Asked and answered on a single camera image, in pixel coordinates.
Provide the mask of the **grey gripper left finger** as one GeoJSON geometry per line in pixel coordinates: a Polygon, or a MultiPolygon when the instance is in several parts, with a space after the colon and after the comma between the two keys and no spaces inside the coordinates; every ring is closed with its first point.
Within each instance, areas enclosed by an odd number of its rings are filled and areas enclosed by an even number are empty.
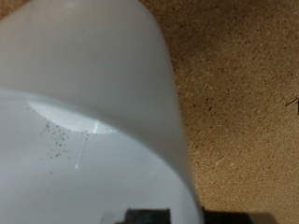
{"type": "Polygon", "coordinates": [[[126,211],[124,219],[115,224],[171,224],[171,211],[166,209],[133,209],[126,211]]]}

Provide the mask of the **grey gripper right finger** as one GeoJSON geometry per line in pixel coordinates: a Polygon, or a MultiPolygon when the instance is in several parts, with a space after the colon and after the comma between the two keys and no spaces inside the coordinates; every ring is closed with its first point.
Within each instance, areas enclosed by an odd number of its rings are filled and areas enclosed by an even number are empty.
{"type": "Polygon", "coordinates": [[[278,224],[270,213],[212,211],[203,209],[205,224],[278,224]]]}

